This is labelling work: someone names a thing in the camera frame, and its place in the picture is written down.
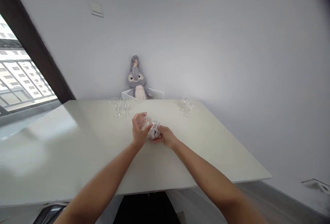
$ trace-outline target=forearm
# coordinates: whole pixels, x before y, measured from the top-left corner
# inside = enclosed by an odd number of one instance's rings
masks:
[[[218,169],[180,141],[173,150],[228,223],[266,223],[241,191]]]
[[[225,175],[185,144],[179,141],[173,150],[185,164],[198,186],[215,205],[225,206],[242,197],[242,193]]]
[[[139,147],[130,144],[85,185],[55,223],[95,223],[110,203],[139,150]]]

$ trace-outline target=white cloth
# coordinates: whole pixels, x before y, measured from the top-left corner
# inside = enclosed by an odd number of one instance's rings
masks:
[[[148,133],[149,138],[151,138],[152,140],[161,134],[158,130],[158,126],[159,126],[159,122],[154,124]]]

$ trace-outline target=wall outlet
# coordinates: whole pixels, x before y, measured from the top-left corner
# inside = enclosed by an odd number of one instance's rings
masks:
[[[316,189],[321,191],[322,193],[326,193],[330,195],[330,186],[318,181],[317,179],[310,179],[307,181],[303,181],[302,184],[306,185],[309,188]]]

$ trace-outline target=window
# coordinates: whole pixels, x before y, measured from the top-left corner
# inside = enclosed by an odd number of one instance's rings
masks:
[[[9,29],[9,26],[7,24],[1,24],[1,26],[4,28],[4,29]]]

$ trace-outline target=stuffed animal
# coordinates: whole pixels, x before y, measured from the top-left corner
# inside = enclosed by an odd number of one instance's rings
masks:
[[[132,89],[128,92],[128,95],[137,99],[152,98],[153,96],[151,94],[151,91],[148,88],[144,87],[145,78],[139,72],[138,65],[139,57],[137,55],[134,55],[131,59],[130,74],[128,76],[128,82]]]

